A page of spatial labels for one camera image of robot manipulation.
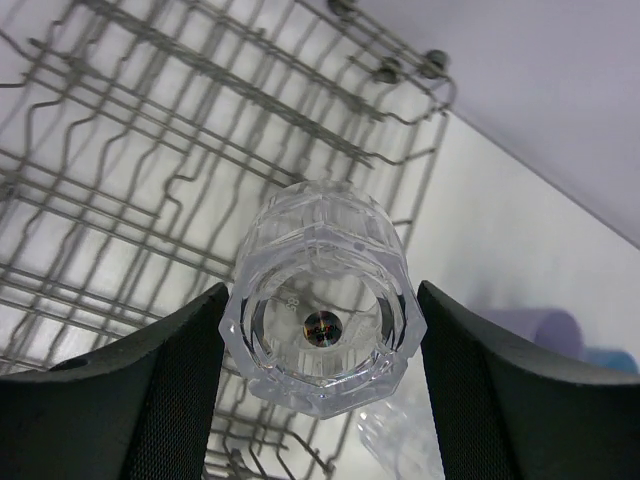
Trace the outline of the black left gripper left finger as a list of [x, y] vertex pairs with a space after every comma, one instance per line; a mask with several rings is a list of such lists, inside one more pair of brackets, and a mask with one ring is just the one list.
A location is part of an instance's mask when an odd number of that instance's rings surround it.
[[199, 479], [228, 291], [47, 371], [1, 379], [4, 479]]

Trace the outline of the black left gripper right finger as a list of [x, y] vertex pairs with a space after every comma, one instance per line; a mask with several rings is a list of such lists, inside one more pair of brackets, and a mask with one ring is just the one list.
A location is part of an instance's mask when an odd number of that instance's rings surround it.
[[417, 299], [446, 478], [638, 478], [637, 375], [539, 347], [428, 281]]

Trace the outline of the lavender plastic cup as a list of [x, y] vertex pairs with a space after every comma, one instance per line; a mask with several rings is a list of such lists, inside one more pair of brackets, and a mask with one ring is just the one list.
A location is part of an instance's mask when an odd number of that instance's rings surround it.
[[581, 360], [584, 339], [578, 321], [556, 308], [485, 310], [480, 316], [537, 346]]

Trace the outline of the clear glass cup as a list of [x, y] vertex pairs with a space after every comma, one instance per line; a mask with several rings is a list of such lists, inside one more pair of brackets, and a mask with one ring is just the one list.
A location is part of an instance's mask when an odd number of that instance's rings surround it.
[[361, 408], [363, 446], [392, 479], [443, 479], [439, 444], [426, 393], [407, 386]]
[[427, 324], [381, 205], [316, 180], [256, 216], [219, 330], [254, 396], [328, 419], [393, 394]]

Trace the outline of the blue plastic cup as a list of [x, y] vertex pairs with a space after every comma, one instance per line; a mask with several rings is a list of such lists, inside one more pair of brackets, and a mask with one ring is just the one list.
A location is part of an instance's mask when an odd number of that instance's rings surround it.
[[639, 367], [634, 357], [621, 349], [587, 347], [584, 350], [584, 360], [593, 365], [630, 374], [639, 372]]

